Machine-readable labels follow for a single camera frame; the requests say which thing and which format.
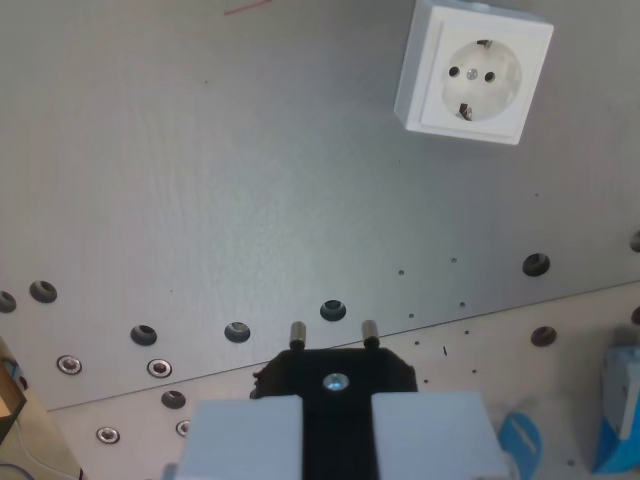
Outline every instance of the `brushed metal surface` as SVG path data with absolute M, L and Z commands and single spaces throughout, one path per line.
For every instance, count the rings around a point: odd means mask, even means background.
M 506 2 L 556 26 L 517 147 L 402 128 L 411 0 L 222 3 L 2 2 L 0 332 L 49 409 L 266 361 L 296 320 L 327 347 L 640 278 L 640 3 Z
M 637 472 L 589 472 L 601 423 L 604 352 L 640 339 L 640 326 L 629 321 L 639 303 L 640 283 L 634 283 L 404 332 L 381 339 L 381 345 L 416 369 L 421 392 L 480 392 L 496 429 L 512 411 L 530 415 L 544 441 L 537 479 L 632 480 Z M 555 343 L 545 348 L 530 341 L 541 326 L 558 332 Z M 351 346 L 363 348 L 361 342 Z M 92 480 L 160 478 L 167 463 L 180 460 L 184 438 L 176 433 L 176 423 L 191 418 L 200 401 L 248 398 L 252 373 L 261 367 L 173 385 L 187 398 L 180 410 L 161 404 L 166 388 L 160 387 L 51 414 Z M 97 442 L 100 425 L 118 428 L 122 440 L 113 448 Z

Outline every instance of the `blue object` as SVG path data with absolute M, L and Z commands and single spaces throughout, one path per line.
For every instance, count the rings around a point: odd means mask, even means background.
M 602 374 L 603 417 L 593 473 L 622 473 L 640 465 L 640 348 L 607 350 Z
M 544 446 L 531 419 L 523 413 L 509 414 L 500 428 L 498 440 L 502 449 L 515 460 L 520 478 L 533 479 L 542 461 Z
M 35 477 L 27 472 L 24 468 L 14 465 L 13 463 L 0 463 L 0 468 L 8 468 L 10 470 L 20 472 L 22 476 L 27 480 L 36 480 Z

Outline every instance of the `white wall outlet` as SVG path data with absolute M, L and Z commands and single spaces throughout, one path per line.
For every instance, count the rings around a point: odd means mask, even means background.
M 529 13 L 417 0 L 396 115 L 415 132 L 518 144 L 552 33 Z

